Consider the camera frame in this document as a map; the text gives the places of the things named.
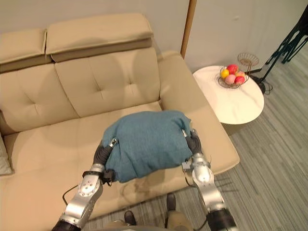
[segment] beige leather sofa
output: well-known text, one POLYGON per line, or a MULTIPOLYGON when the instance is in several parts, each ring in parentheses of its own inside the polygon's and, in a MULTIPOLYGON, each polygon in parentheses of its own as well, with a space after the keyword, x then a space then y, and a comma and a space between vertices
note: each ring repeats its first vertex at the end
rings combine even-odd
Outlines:
MULTIPOLYGON (((0 230, 50 230, 64 211, 62 194, 91 166, 104 130, 134 112, 182 111, 214 173, 239 162, 182 57, 156 54, 143 15, 77 19, 1 38, 0 131, 14 173, 0 178, 0 230)), ((106 185, 91 217, 184 187, 181 167, 106 185)))

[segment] blue cloth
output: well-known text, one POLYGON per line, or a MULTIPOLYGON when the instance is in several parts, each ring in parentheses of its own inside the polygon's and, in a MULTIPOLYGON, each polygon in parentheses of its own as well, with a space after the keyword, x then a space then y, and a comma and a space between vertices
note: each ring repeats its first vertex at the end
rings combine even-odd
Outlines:
POLYGON ((190 134, 190 119, 182 112, 140 112, 122 117, 104 133, 103 146, 112 138, 119 143, 112 150, 106 169, 126 182, 159 169, 181 165, 192 155, 182 133, 190 134))

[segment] pants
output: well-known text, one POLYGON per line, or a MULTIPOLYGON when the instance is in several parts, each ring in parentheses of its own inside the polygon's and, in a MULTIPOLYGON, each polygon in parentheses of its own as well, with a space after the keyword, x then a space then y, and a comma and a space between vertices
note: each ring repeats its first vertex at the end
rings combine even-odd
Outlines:
MULTIPOLYGON (((105 228, 127 226, 122 220, 110 222, 105 228)), ((193 227, 184 214, 178 211, 168 212, 167 229, 175 231, 193 231, 193 227)))

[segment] robotic hand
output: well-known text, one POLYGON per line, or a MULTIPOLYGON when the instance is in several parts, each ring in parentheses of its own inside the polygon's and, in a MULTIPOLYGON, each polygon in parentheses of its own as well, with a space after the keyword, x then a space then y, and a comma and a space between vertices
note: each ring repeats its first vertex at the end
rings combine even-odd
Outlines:
POLYGON ((105 148, 101 144, 98 146, 91 169, 83 173, 77 193, 66 206, 52 231, 81 231, 85 226, 95 202, 103 192, 103 184, 109 185, 114 180, 114 172, 105 170, 105 165, 116 143, 117 139, 112 139, 105 148))
POLYGON ((182 168, 184 172, 192 173, 194 185, 198 188, 206 209, 206 219, 211 231, 237 231, 234 219, 215 185, 211 165, 202 154, 196 130, 191 132, 191 137, 187 136, 184 130, 182 132, 193 155, 192 162, 183 162, 182 168))

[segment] white wall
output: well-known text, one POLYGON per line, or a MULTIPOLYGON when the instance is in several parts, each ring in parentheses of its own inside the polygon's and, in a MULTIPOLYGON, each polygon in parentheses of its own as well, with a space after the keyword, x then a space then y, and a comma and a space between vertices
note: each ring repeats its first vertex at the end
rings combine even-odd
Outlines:
POLYGON ((192 71, 255 54, 258 69, 297 23, 308 0, 198 0, 185 61, 192 71))
POLYGON ((189 0, 0 0, 0 33, 107 13, 139 12, 160 50, 180 51, 189 0))

